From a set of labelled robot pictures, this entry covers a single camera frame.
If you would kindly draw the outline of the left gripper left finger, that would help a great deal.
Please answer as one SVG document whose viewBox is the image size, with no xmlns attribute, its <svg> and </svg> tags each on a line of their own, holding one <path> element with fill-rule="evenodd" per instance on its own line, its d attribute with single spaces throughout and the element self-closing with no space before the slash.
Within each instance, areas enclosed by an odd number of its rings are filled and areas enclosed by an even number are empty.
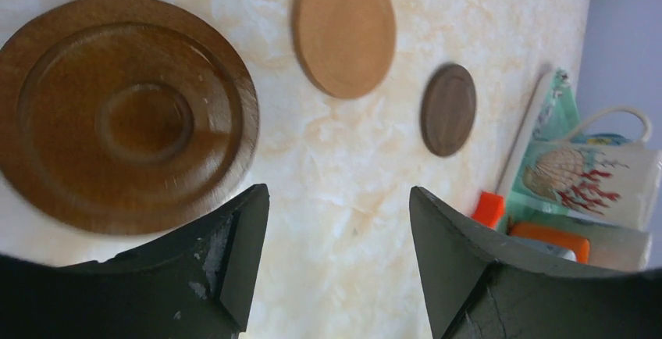
<svg viewBox="0 0 662 339">
<path fill-rule="evenodd" d="M 105 262 L 1 257 L 4 338 L 236 338 L 247 329 L 269 215 L 255 184 Z"/>
</svg>

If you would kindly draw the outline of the light wood coaster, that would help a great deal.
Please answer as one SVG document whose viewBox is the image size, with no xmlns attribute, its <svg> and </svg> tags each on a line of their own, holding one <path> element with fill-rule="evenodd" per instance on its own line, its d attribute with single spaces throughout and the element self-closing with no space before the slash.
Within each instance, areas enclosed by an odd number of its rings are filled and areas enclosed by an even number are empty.
<svg viewBox="0 0 662 339">
<path fill-rule="evenodd" d="M 389 72 L 397 34 L 391 0 L 294 0 L 292 30 L 306 76 L 330 96 L 360 98 Z"/>
</svg>

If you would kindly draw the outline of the dark walnut coaster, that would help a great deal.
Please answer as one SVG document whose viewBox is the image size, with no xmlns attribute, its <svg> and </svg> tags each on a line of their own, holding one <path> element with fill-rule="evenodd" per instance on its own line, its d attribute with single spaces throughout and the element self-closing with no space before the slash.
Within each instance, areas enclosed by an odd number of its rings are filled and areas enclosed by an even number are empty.
<svg viewBox="0 0 662 339">
<path fill-rule="evenodd" d="M 431 77 L 422 98 L 422 140 L 436 156 L 450 157 L 466 143 L 477 111 L 474 80 L 466 68 L 449 63 Z"/>
</svg>

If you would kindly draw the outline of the large brown wooden saucer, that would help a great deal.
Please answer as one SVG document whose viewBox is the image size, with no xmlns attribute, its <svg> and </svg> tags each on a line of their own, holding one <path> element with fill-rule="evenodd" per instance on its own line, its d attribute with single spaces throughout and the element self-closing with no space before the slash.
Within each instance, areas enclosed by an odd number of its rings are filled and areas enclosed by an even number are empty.
<svg viewBox="0 0 662 339">
<path fill-rule="evenodd" d="M 75 0 L 1 49 L 1 171 L 45 215 L 151 234 L 214 209 L 249 170 L 251 75 L 213 26 L 159 0 Z"/>
</svg>

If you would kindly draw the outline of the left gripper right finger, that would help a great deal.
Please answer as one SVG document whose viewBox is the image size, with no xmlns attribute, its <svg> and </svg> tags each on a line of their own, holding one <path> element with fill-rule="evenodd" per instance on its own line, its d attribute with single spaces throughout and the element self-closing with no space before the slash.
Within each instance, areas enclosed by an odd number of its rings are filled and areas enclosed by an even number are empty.
<svg viewBox="0 0 662 339">
<path fill-rule="evenodd" d="M 423 187 L 411 232 L 435 338 L 658 338 L 661 272 L 588 266 L 475 222 Z"/>
</svg>

